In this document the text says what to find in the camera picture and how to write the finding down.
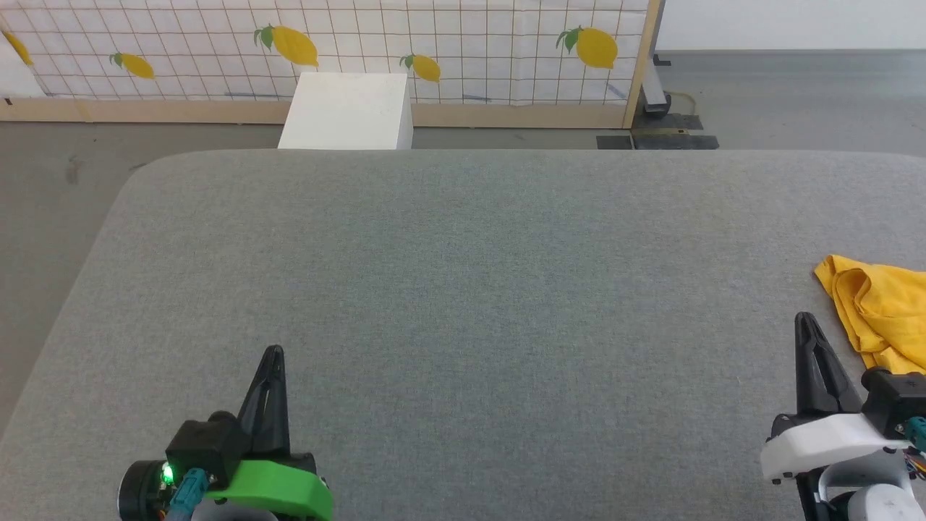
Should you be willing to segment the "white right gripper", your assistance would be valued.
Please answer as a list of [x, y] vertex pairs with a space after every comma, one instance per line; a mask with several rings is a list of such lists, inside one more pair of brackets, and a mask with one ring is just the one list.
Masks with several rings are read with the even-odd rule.
[[760, 452], [762, 477], [792, 479], [821, 469], [825, 483], [902, 483], [910, 442], [886, 438], [858, 413], [861, 400], [854, 384], [812, 313], [797, 313], [794, 336], [797, 412], [831, 416], [767, 441]]

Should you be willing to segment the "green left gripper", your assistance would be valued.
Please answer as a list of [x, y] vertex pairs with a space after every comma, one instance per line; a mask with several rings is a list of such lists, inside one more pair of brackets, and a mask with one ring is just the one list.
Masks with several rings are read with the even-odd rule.
[[[265, 349], [238, 414], [250, 439], [250, 453], [290, 454], [290, 425], [284, 350]], [[334, 499], [323, 478], [312, 471], [314, 459], [285, 464], [245, 459], [228, 488], [206, 492], [208, 520], [333, 520]]]

